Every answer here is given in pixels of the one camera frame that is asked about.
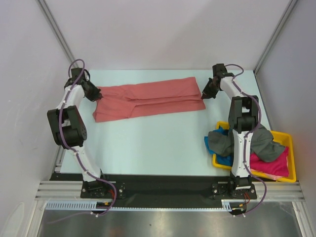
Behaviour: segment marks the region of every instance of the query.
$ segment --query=magenta cloth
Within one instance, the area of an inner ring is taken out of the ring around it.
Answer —
[[[250,167],[251,169],[276,175],[282,177],[288,177],[289,171],[287,168],[287,156],[288,156],[288,147],[285,148],[284,152],[272,162],[264,162],[257,157],[255,153],[250,155]]]
[[[194,77],[99,88],[96,122],[205,110]]]

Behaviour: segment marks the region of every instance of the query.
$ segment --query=pile of clothes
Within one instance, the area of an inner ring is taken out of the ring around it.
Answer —
[[[234,161],[234,136],[232,130],[220,127],[204,138],[208,152],[217,155],[217,163],[232,166]],[[263,125],[253,133],[250,147],[251,170],[266,173],[276,180],[288,177],[288,147],[273,141],[273,135]]]

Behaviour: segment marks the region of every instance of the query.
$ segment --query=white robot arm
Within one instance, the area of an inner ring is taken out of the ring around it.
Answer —
[[[74,159],[79,163],[80,168],[82,169],[83,180],[86,182],[93,182],[96,179],[92,176],[101,178],[102,172],[96,165],[95,160],[92,159],[85,145],[87,132],[78,112],[78,107],[84,97],[87,97],[90,101],[95,101],[102,96],[100,90],[87,79],[87,76],[90,77],[88,71],[85,71],[87,75],[83,73],[78,82],[73,85],[81,70],[82,68],[72,69],[73,77],[70,78],[65,85],[65,94],[62,101],[56,109],[47,112],[47,117],[56,144],[63,146],[67,152],[74,154]],[[67,93],[72,86],[71,93],[67,97]],[[71,149],[64,146],[60,136],[58,116],[62,105],[64,105],[62,112],[62,130],[66,143]],[[77,158],[76,153],[73,150],[77,151],[80,159]]]
[[[224,64],[213,66],[213,78],[202,92],[202,99],[215,98],[218,91],[224,91],[231,99],[229,126],[234,135],[234,162],[231,171],[232,190],[250,189],[250,144],[252,131],[258,124],[258,108],[251,98],[243,95],[233,82],[234,74],[228,73]]]

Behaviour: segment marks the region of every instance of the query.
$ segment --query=yellow tray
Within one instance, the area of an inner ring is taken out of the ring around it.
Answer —
[[[217,122],[216,129],[219,129],[219,127],[222,127],[223,129],[229,129],[229,125],[227,122],[219,121]],[[288,147],[288,156],[287,156],[287,167],[289,171],[288,177],[282,177],[280,179],[277,179],[277,181],[281,182],[291,182],[294,183],[296,181],[296,173],[295,173],[295,165],[294,165],[294,152],[293,152],[293,142],[292,142],[292,136],[290,134],[284,133],[284,132],[275,132],[271,131],[273,135],[273,140],[275,142],[279,142],[280,144]],[[222,165],[217,163],[216,155],[213,155],[213,166],[222,168],[222,169],[228,169],[231,170],[232,168],[227,165]],[[259,171],[252,171],[252,174],[270,179],[268,175],[265,173],[259,172]]]

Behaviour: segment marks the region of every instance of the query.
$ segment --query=blue cloth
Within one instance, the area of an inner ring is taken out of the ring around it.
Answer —
[[[222,133],[223,135],[226,135],[226,136],[228,135],[228,130],[223,129],[222,127],[219,127],[219,129],[216,129],[213,132],[219,132],[219,133]],[[206,145],[208,152],[211,155],[216,154],[208,146],[208,137],[204,137],[204,143]],[[222,156],[216,154],[216,160],[217,160],[217,163],[219,163],[219,164],[226,165],[226,166],[233,166],[234,159],[232,156],[222,157]]]

